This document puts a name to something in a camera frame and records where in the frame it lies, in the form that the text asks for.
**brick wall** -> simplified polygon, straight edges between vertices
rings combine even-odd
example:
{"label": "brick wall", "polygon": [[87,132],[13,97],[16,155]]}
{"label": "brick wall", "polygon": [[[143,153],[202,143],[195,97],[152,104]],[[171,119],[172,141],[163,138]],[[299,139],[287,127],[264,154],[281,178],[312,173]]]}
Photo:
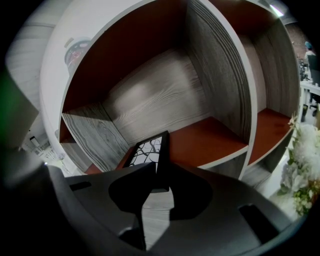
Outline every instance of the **brick wall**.
{"label": "brick wall", "polygon": [[298,26],[297,22],[285,25],[285,28],[288,31],[291,42],[293,42],[293,49],[294,49],[295,55],[296,56],[298,55],[299,59],[303,59],[307,51],[305,42],[308,41],[308,39],[306,35]]}

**desk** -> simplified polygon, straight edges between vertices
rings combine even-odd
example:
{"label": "desk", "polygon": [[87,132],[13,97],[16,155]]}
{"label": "desk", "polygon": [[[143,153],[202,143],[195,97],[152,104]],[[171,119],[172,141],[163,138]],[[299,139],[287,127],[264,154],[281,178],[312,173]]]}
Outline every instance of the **desk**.
{"label": "desk", "polygon": [[298,115],[298,123],[301,122],[302,112],[304,108],[304,104],[307,104],[307,90],[310,90],[310,93],[316,94],[320,96],[320,87],[312,85],[311,81],[303,80],[300,82],[300,103],[299,103],[299,115]]}

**picture frame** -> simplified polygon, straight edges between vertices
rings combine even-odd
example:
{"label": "picture frame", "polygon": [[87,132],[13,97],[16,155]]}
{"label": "picture frame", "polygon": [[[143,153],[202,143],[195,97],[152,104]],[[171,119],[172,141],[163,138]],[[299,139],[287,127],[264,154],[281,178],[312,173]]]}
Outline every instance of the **picture frame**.
{"label": "picture frame", "polygon": [[156,182],[152,192],[169,191],[166,173],[170,166],[170,135],[167,130],[136,143],[123,168],[151,162],[156,163]]}

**black plastic part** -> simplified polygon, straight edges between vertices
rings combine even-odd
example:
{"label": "black plastic part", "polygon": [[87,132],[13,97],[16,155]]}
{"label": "black plastic part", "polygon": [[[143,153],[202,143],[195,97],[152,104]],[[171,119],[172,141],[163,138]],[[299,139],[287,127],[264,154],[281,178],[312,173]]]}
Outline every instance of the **black plastic part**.
{"label": "black plastic part", "polygon": [[133,159],[139,145],[141,145],[142,143],[149,142],[149,141],[156,139],[156,138],[159,138],[159,137],[162,137],[162,140],[161,140],[158,166],[157,166],[157,170],[156,170],[156,181],[153,184],[152,193],[160,193],[160,192],[168,192],[169,191],[169,185],[168,185],[168,181],[167,181],[167,171],[168,171],[169,165],[170,165],[170,134],[167,130],[164,132],[161,132],[157,135],[154,135],[150,138],[147,138],[147,139],[144,139],[144,140],[138,142],[134,146],[131,154],[129,155],[128,159],[126,160],[125,164],[123,165],[124,168],[130,166],[131,160]]}
{"label": "black plastic part", "polygon": [[279,234],[276,228],[255,205],[241,206],[239,211],[262,244],[265,244]]}

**floor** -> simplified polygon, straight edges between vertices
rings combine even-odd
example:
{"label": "floor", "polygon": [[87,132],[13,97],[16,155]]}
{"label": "floor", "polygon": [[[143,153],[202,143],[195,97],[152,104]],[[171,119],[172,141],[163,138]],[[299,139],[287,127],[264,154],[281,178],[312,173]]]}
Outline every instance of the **floor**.
{"label": "floor", "polygon": [[151,193],[142,206],[142,223],[146,249],[149,250],[169,227],[170,209],[175,206],[169,192]]}

